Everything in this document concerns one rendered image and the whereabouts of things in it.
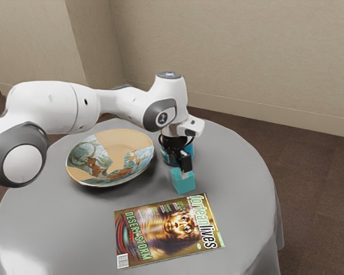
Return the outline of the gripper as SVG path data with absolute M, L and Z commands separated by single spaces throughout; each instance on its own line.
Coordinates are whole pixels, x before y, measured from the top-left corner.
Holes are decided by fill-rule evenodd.
M 184 151 L 184 148 L 193 142 L 193 139 L 189 139 L 187 136 L 169 137 L 160 134 L 158 141 L 167 152 L 167 163 L 171 166 L 175 165 L 175 156 L 180 156 L 181 160 L 181 178 L 188 177 L 188 173 L 192 170 L 192 159 L 188 152 Z

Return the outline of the blue round cup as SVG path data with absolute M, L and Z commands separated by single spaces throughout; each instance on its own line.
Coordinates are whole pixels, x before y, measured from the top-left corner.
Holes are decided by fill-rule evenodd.
M 190 143 L 189 145 L 185 146 L 183 148 L 183 150 L 185 152 L 188 152 L 191 155 L 191 158 L 193 159 L 193 157 L 194 157 L 194 144 L 193 143 Z M 164 148 L 164 146 L 161 146 L 161 154 L 162 154 L 162 159 L 164 160 L 164 162 L 166 164 L 168 164 L 167 163 L 167 154 L 174 154 L 175 155 L 175 165 L 174 165 L 174 167 L 179 166 L 177 154 L 175 153 L 174 150 L 170 150 L 170 149 L 167 150 L 167 149 Z

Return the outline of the teal cube block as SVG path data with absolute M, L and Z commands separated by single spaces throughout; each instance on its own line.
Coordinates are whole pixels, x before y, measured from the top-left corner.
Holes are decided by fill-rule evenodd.
M 178 194 L 184 194 L 196 189 L 196 179 L 193 171 L 182 172 L 180 168 L 170 169 L 170 177 L 173 187 Z

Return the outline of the painted ceramic plate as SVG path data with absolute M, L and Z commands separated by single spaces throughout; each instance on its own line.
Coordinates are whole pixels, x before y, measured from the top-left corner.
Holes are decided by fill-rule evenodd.
M 116 186 L 145 171 L 154 152 L 154 143 L 146 134 L 134 129 L 110 129 L 77 143 L 67 156 L 66 170 L 83 186 Z

